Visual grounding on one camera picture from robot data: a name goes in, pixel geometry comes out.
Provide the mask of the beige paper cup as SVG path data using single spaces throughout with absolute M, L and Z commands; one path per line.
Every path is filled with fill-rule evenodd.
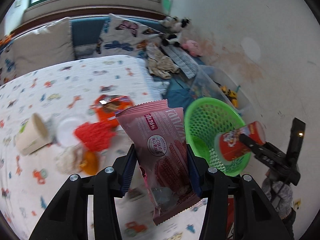
M 29 155 L 51 142 L 42 118 L 34 113 L 15 137 L 15 146 L 22 155 Z

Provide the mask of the butterfly print pillow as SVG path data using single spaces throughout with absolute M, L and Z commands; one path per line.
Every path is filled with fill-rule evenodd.
M 128 55 L 146 58 L 146 46 L 161 43 L 163 33 L 127 18 L 109 14 L 101 29 L 93 55 Z

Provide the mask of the red paper cup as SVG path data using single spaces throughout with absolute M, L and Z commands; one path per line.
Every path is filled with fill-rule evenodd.
M 229 132 L 218 133 L 214 140 L 214 150 L 223 164 L 230 165 L 233 160 L 250 152 L 250 149 L 240 141 L 241 134 L 248 136 L 258 145 L 266 142 L 263 126 L 258 121 Z

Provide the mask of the green plastic mesh basket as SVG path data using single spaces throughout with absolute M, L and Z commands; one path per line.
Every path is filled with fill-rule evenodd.
M 247 166 L 251 154 L 223 164 L 215 151 L 214 139 L 219 133 L 232 131 L 245 125 L 241 116 L 228 104 L 214 98 L 199 98 L 192 102 L 184 114 L 187 143 L 197 157 L 209 166 L 218 168 L 228 176 L 239 175 Z

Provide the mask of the red foam fruit net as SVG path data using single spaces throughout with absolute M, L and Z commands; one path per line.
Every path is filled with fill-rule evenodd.
M 107 122 L 86 122 L 78 126 L 73 134 L 89 151 L 101 152 L 111 146 L 116 132 Z

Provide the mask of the pink snack wrapper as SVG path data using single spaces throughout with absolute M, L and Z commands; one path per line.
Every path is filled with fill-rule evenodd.
M 137 161 L 151 202 L 156 225 L 197 202 L 189 172 L 182 107 L 167 100 L 142 103 L 116 115 L 137 151 Z

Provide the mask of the yellow toy truck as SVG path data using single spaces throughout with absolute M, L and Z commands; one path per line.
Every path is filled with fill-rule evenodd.
M 235 108 L 238 108 L 238 95 L 235 91 L 228 89 L 226 86 L 221 86 L 220 90 L 228 98 Z

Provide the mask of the crumpled white tissue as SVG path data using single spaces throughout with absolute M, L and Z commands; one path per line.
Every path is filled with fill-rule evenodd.
M 62 174 L 73 174 L 81 171 L 83 148 L 80 145 L 69 146 L 55 158 L 56 169 Z

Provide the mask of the cartoon print white blanket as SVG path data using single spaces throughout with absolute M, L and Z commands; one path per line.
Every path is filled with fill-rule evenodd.
M 15 137 L 32 114 L 49 125 L 67 117 L 97 122 L 93 107 L 101 95 L 126 95 L 140 104 L 162 99 L 169 82 L 154 81 L 144 61 L 128 56 L 109 56 L 71 61 L 18 77 L 1 87 L 1 212 L 19 239 L 28 239 L 44 210 L 73 172 L 56 168 L 65 149 L 54 141 L 23 156 Z M 111 166 L 125 155 L 132 141 L 118 126 L 111 146 L 99 154 L 100 167 Z M 136 166 L 132 192 L 116 199 L 123 239 L 199 239 L 206 200 L 155 226 L 153 204 Z

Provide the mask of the grey patterned folded cloth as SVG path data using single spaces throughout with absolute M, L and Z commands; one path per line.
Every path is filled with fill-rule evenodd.
M 172 45 L 161 45 L 161 49 L 184 72 L 188 79 L 192 79 L 197 75 L 199 65 L 186 51 Z

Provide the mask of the clear plastic storage box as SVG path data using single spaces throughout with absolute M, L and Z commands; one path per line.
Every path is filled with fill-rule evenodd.
M 238 95 L 238 108 L 235 108 L 228 98 L 220 90 L 221 86 L 226 86 L 228 89 L 233 90 Z M 190 95 L 193 99 L 209 97 L 215 98 L 225 102 L 232 107 L 245 122 L 255 120 L 254 108 L 243 92 L 240 85 L 237 85 L 223 70 L 199 65 L 197 75 L 190 88 Z

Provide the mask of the orange Ovaltine wrapper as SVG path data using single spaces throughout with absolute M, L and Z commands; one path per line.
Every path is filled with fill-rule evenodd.
M 133 101 L 126 95 L 103 94 L 93 102 L 91 109 L 99 122 L 107 123 L 111 128 L 116 128 L 119 125 L 116 115 L 133 106 Z

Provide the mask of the beige crumpled clothes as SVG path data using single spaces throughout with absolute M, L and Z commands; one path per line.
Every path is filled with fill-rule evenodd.
M 170 57 L 164 55 L 155 43 L 149 43 L 146 46 L 146 54 L 148 56 L 148 71 L 150 75 L 168 80 L 172 78 L 172 74 L 180 72 L 180 68 Z

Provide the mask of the orange peel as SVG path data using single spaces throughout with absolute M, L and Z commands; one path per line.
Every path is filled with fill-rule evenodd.
M 86 151 L 82 156 L 82 161 L 79 165 L 80 170 L 89 176 L 94 176 L 99 171 L 98 154 L 91 151 Z

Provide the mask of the cow plush toy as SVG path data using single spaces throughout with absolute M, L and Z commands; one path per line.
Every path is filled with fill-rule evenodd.
M 188 18 L 179 19 L 178 17 L 167 16 L 159 20 L 159 24 L 165 28 L 165 34 L 162 37 L 162 45 L 172 45 L 179 47 L 182 43 L 182 34 L 189 27 L 191 20 Z

